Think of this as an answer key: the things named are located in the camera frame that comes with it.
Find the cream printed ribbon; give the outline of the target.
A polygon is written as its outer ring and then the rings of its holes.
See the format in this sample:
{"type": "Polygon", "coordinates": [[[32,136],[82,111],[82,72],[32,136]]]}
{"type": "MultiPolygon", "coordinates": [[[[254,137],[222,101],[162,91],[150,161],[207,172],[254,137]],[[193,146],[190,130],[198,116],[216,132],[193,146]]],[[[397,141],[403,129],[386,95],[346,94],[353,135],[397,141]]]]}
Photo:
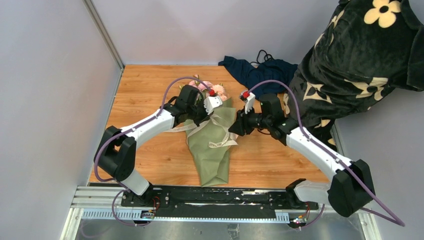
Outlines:
{"type": "Polygon", "coordinates": [[[215,111],[210,119],[199,125],[196,125],[192,120],[187,120],[183,123],[183,126],[178,126],[167,132],[184,132],[186,143],[191,150],[227,149],[237,145],[236,134],[229,132],[229,127],[234,123],[234,120],[235,114],[233,112],[218,113],[215,111]]]}

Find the fake rose stem three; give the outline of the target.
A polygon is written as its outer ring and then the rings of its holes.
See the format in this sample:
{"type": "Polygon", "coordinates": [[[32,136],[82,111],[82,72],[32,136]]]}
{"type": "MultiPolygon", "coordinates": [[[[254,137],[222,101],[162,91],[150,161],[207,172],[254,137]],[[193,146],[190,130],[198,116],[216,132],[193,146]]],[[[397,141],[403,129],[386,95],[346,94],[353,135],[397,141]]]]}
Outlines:
{"type": "Polygon", "coordinates": [[[188,85],[196,88],[195,92],[203,97],[209,97],[210,90],[213,87],[213,84],[210,81],[200,80],[200,76],[197,74],[191,76],[188,85]]]}

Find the fake rose stem one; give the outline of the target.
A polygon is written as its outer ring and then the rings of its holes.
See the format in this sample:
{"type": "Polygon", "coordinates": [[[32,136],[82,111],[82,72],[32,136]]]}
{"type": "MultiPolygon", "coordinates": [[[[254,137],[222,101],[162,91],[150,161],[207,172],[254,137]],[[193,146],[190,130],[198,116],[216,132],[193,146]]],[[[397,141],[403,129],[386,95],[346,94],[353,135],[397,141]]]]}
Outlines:
{"type": "Polygon", "coordinates": [[[211,89],[217,94],[218,97],[220,97],[223,102],[228,100],[228,95],[223,85],[215,84],[211,87],[211,89]]]}

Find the wrapping paper sheet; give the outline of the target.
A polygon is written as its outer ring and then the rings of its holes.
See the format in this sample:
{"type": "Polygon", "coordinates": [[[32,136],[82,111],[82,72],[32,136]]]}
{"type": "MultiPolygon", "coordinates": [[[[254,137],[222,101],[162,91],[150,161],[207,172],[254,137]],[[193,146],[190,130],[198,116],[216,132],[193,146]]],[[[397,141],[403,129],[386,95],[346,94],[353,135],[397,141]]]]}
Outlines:
{"type": "MultiPolygon", "coordinates": [[[[234,113],[236,109],[233,107],[231,98],[223,102],[223,105],[216,108],[213,112],[218,113],[234,113]]],[[[230,169],[230,146],[229,148],[214,149],[190,149],[193,161],[199,176],[200,185],[202,187],[210,187],[223,185],[229,182],[230,169]]]]}

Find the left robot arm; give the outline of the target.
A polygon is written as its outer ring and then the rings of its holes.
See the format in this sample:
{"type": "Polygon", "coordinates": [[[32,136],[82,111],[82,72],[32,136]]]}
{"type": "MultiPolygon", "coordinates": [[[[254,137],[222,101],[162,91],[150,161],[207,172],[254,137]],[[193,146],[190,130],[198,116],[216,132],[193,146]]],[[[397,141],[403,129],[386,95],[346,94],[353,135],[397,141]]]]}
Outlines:
{"type": "Polygon", "coordinates": [[[199,126],[221,104],[214,92],[206,96],[196,87],[185,85],[178,96],[170,100],[164,98],[152,115],[122,128],[109,126],[93,159],[95,177],[103,183],[116,181],[134,194],[133,198],[140,206],[149,206],[153,201],[154,187],[135,169],[138,148],[187,120],[199,126]]]}

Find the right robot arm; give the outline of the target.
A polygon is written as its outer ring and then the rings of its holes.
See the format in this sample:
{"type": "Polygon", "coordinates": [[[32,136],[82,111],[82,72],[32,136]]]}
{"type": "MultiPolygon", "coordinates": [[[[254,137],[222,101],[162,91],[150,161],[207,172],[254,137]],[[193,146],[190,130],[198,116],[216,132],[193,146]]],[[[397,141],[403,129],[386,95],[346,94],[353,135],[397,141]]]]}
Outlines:
{"type": "Polygon", "coordinates": [[[320,142],[305,127],[284,116],[275,94],[260,97],[259,113],[253,107],[255,95],[247,91],[240,95],[244,107],[236,112],[229,132],[238,136],[251,134],[255,129],[267,130],[284,146],[296,150],[312,162],[329,179],[329,183],[300,178],[286,188],[285,201],[292,209],[306,202],[325,204],[343,217],[350,217],[372,201],[374,184],[369,165],[359,159],[352,161],[320,142]]]}

